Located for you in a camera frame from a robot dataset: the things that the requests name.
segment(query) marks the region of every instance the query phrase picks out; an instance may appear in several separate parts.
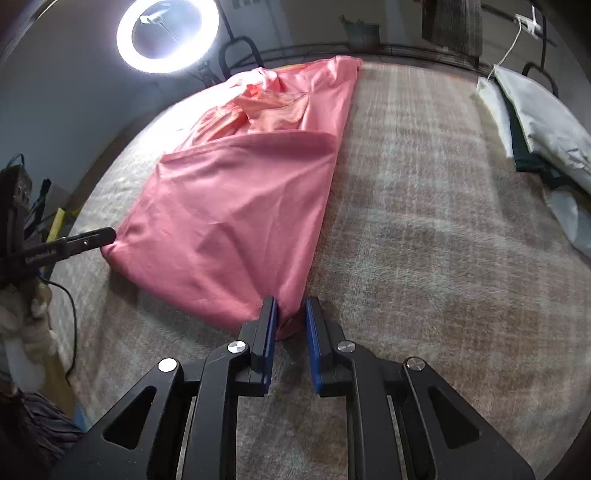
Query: brown blanket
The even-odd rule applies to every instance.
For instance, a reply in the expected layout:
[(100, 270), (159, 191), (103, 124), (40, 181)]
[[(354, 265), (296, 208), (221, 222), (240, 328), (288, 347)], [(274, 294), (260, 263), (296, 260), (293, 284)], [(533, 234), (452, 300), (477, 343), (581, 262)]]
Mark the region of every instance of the brown blanket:
[[(543, 478), (591, 407), (591, 270), (539, 181), (504, 157), (474, 88), (430, 70), (363, 67), (308, 290), (376, 354), (429, 361)], [(113, 164), (74, 233), (119, 224), (182, 107)], [(91, 420), (160, 358), (204, 357), (230, 339), (111, 275), (98, 252), (61, 262), (53, 279), (79, 309), (72, 382)], [(68, 363), (67, 299), (56, 293), (52, 309)], [(303, 335), (277, 346), (269, 395), (241, 401), (238, 419), (241, 478), (346, 478), (344, 402), (314, 395)]]

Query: glowing white ring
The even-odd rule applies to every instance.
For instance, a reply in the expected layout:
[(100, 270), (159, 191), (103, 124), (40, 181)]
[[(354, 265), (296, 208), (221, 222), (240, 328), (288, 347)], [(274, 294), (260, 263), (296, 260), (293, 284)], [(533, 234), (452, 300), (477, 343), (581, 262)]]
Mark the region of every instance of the glowing white ring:
[(139, 54), (132, 42), (134, 25), (148, 8), (161, 0), (137, 0), (124, 13), (117, 29), (117, 47), (121, 57), (133, 68), (147, 73), (171, 73), (198, 61), (212, 46), (219, 26), (219, 14), (213, 0), (189, 0), (201, 14), (201, 28), (195, 37), (164, 59), (149, 59)]

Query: white cable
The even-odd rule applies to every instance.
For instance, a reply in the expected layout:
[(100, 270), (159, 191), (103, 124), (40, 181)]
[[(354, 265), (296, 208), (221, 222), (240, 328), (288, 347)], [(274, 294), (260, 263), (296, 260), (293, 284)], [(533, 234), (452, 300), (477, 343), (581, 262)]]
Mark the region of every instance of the white cable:
[[(517, 32), (517, 36), (515, 37), (515, 40), (513, 41), (511, 46), (509, 47), (509, 50), (507, 50), (507, 53), (505, 53), (505, 56), (503, 58), (501, 58), (501, 61), (499, 63), (497, 63), (496, 66), (501, 65), (505, 61), (505, 59), (507, 58), (509, 53), (511, 53), (511, 50), (513, 50), (513, 47), (515, 47), (515, 44), (517, 43), (517, 39), (519, 38), (519, 34), (521, 33), (521, 30), (522, 30), (521, 22), (519, 22), (519, 31)], [(491, 72), (488, 74), (488, 77), (486, 77), (487, 80), (489, 80), (491, 78), (492, 72), (494, 72), (494, 71), (495, 71), (495, 69), (493, 68), (491, 70)]]

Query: black wire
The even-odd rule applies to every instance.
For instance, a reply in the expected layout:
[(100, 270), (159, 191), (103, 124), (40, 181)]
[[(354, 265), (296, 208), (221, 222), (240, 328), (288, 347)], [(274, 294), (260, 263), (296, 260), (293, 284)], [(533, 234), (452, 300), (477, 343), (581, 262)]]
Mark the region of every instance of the black wire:
[(6, 168), (8, 168), (10, 165), (12, 165), (12, 164), (13, 164), (13, 162), (14, 162), (14, 161), (15, 161), (15, 160), (16, 160), (18, 157), (21, 157), (21, 163), (22, 163), (22, 166), (24, 167), (24, 166), (25, 166), (25, 155), (23, 155), (23, 153), (22, 153), (22, 152), (19, 152), (19, 153), (16, 153), (16, 154), (14, 154), (14, 155), (12, 156), (12, 158), (11, 158), (10, 160), (8, 160), (8, 163), (6, 164)]
[(72, 294), (63, 285), (60, 285), (59, 283), (51, 281), (51, 280), (46, 280), (45, 278), (42, 278), (42, 277), (39, 277), (39, 280), (41, 280), (42, 282), (44, 282), (46, 284), (53, 285), (54, 287), (60, 288), (63, 291), (65, 291), (66, 294), (68, 295), (68, 298), (70, 299), (70, 303), (72, 304), (72, 313), (74, 315), (74, 348), (73, 348), (73, 353), (72, 353), (72, 363), (70, 364), (70, 368), (66, 371), (66, 381), (67, 381), (70, 374), (74, 371), (74, 369), (76, 367), (76, 353), (78, 350), (78, 317), (76, 316), (76, 305), (74, 304), (74, 299), (72, 298)]

